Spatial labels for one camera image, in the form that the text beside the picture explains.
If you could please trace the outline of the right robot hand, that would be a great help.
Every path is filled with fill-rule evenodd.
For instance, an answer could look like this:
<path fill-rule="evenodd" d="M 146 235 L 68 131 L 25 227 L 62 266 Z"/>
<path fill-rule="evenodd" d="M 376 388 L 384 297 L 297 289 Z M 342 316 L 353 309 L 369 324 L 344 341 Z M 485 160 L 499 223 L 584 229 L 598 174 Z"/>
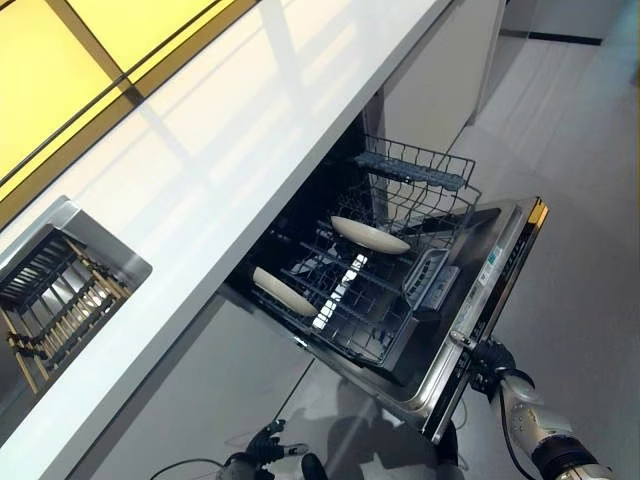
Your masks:
<path fill-rule="evenodd" d="M 477 342 L 468 352 L 471 386 L 491 398 L 500 382 L 501 371 L 515 368 L 514 357 L 503 343 L 493 338 Z"/>

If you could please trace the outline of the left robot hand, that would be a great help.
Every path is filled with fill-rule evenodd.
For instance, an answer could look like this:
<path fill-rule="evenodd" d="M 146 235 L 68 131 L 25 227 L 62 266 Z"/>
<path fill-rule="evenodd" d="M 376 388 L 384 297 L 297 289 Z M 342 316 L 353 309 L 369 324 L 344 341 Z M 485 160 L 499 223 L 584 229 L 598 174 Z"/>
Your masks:
<path fill-rule="evenodd" d="M 281 444 L 279 435 L 284 431 L 286 421 L 276 419 L 258 431 L 248 443 L 245 453 L 258 465 L 266 466 L 287 457 L 304 456 L 309 452 L 305 443 Z"/>

